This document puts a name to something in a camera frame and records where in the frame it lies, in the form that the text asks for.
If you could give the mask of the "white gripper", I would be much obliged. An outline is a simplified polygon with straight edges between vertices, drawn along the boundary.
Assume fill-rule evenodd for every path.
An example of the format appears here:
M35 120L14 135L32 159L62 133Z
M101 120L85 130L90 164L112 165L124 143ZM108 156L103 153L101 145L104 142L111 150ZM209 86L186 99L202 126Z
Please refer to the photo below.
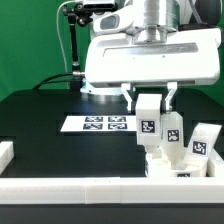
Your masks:
M135 45L124 33L102 35L90 44L85 76L95 87L118 87L127 101L127 111L135 112L133 87L163 86L167 96L162 111L172 111L172 100L181 85L212 85L220 76L218 28L170 33L165 43Z

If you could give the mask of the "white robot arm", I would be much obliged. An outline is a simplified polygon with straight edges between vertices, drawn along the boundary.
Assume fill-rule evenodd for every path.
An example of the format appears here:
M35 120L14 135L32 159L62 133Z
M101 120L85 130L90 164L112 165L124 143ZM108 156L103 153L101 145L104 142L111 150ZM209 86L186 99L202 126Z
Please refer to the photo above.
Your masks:
M222 0L126 0L93 22L85 76L96 90L212 85L220 76Z

